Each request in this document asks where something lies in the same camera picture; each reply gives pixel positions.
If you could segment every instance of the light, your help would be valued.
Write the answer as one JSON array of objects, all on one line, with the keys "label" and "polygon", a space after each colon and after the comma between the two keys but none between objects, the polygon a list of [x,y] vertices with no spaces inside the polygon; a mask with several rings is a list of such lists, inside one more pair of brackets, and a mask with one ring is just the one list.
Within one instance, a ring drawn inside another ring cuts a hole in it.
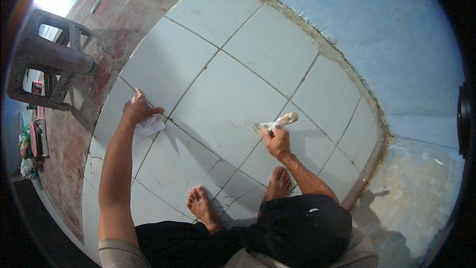
[{"label": "light", "polygon": [[33,5],[55,15],[61,15],[64,10],[61,0],[33,0]]}]

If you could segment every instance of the right hand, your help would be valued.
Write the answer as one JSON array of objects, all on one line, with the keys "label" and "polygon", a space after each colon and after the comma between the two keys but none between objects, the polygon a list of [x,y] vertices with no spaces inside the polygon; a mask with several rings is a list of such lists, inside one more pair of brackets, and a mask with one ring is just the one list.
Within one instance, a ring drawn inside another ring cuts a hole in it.
[{"label": "right hand", "polygon": [[291,157],[291,149],[289,148],[289,132],[281,127],[273,128],[272,132],[273,133],[270,134],[265,128],[262,128],[260,131],[269,153],[271,153],[271,155],[276,157],[279,161]]}]

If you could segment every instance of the brown stool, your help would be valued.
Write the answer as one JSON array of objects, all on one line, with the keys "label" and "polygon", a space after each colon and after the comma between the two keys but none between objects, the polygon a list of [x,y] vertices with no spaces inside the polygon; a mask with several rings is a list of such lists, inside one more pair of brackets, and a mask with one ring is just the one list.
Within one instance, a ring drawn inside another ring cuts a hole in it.
[{"label": "brown stool", "polygon": [[[56,42],[39,36],[39,27],[49,25],[62,29]],[[72,106],[64,103],[69,83],[77,74],[93,75],[99,61],[81,50],[81,35],[91,35],[83,25],[66,18],[35,9],[30,14],[13,54],[8,80],[8,96],[25,103],[62,111]],[[44,73],[45,96],[26,92],[23,80],[27,69]]]}]

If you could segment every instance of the black pants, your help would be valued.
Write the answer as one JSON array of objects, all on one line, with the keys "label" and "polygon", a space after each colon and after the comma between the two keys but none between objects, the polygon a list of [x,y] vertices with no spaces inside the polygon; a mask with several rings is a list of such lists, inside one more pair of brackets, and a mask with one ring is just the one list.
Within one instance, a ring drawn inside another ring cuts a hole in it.
[{"label": "black pants", "polygon": [[319,267],[347,248],[349,212],[318,194],[263,202],[258,222],[210,235],[202,223],[163,221],[136,227],[139,246],[152,267],[225,265],[240,249],[270,256],[291,268]]}]

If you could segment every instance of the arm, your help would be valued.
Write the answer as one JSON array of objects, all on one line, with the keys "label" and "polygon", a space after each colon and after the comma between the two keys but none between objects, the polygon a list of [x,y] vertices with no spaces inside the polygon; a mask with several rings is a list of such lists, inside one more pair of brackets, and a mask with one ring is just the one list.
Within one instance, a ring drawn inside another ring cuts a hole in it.
[{"label": "arm", "polygon": [[112,136],[99,184],[99,240],[112,238],[139,247],[130,213],[130,182],[132,178],[132,138],[138,121],[164,109],[147,105],[142,91],[124,106],[119,126]]},{"label": "arm", "polygon": [[303,194],[323,194],[331,197],[340,205],[339,199],[337,199],[332,189],[314,173],[306,169],[298,158],[291,153],[289,132],[286,129],[274,128],[273,134],[262,129],[261,135],[268,151],[288,168]]}]

